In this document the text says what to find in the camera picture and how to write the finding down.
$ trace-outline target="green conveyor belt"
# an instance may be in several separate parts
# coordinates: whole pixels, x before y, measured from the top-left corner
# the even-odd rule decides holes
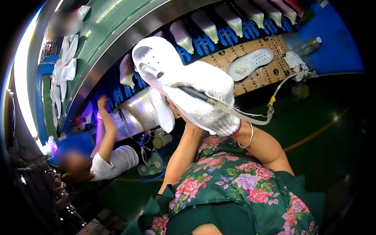
[[[98,49],[126,20],[138,10],[154,0],[91,0],[87,6],[91,9],[84,19],[83,28],[79,32],[79,41],[75,57],[77,58],[76,76],[67,81],[67,94],[62,103],[62,114],[71,102],[73,91],[81,85],[81,76]],[[59,120],[58,132],[64,117]]]

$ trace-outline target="green sleeve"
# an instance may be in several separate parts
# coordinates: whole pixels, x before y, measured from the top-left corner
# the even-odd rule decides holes
[[[171,187],[172,185],[168,185],[162,194],[150,197],[142,215],[135,218],[121,235],[143,235],[150,228],[154,217],[166,214],[168,204],[174,199]]]
[[[305,190],[305,176],[294,177],[286,171],[276,171],[275,174],[285,183],[290,192],[300,198],[309,208],[316,220],[318,228],[324,218],[325,209],[325,193],[315,192],[309,193]]]

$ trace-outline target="green floral dress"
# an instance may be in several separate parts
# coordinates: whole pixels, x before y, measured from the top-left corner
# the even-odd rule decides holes
[[[263,168],[231,137],[205,132],[195,162],[177,184],[166,188],[158,197],[162,200],[158,202],[156,198],[152,202],[158,203],[159,215],[148,215],[148,222],[145,218],[139,219],[138,225],[149,235],[190,234],[204,223],[213,223],[224,235],[317,234],[318,225],[311,211],[289,191],[278,174]],[[221,211],[221,218],[215,216]]]

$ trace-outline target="cardboard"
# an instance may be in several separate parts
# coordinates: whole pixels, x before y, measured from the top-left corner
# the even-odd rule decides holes
[[[294,73],[283,59],[288,50],[281,36],[266,37],[252,42],[246,42],[206,56],[200,59],[200,61],[227,72],[228,67],[237,57],[263,47],[270,48],[274,53],[274,58],[269,64],[255,69],[243,80],[234,82],[234,96],[239,96],[262,86],[282,81],[287,76]],[[170,108],[175,118],[180,117],[179,113],[173,107],[170,106]]]

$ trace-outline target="white t-shirt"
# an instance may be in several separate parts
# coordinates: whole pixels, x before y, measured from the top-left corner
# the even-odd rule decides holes
[[[91,165],[94,178],[91,181],[112,179],[120,175],[138,164],[138,155],[132,147],[123,145],[111,152],[109,161],[110,164],[98,153],[94,155]]]

